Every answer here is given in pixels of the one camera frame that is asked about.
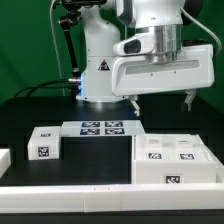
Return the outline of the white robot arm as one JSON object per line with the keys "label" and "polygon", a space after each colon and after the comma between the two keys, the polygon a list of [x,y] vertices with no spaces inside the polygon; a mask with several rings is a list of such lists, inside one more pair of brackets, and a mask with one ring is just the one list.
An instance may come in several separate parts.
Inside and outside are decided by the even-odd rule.
{"label": "white robot arm", "polygon": [[112,108],[129,100],[133,105],[142,94],[184,90],[189,106],[199,88],[214,83],[213,46],[184,44],[190,10],[202,0],[108,0],[105,9],[135,34],[120,39],[119,29],[104,20],[102,7],[89,3],[81,8],[87,66],[81,75],[83,104]]}

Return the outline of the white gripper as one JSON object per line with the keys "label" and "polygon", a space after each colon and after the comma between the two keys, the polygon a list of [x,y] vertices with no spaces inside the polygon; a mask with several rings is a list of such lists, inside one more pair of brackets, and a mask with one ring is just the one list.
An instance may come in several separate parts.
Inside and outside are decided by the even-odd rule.
{"label": "white gripper", "polygon": [[117,57],[111,67],[112,93],[130,96],[134,114],[139,117],[137,95],[186,90],[181,109],[190,112],[195,89],[214,83],[212,57],[211,44],[184,47],[177,60],[169,63],[151,63],[147,55]]}

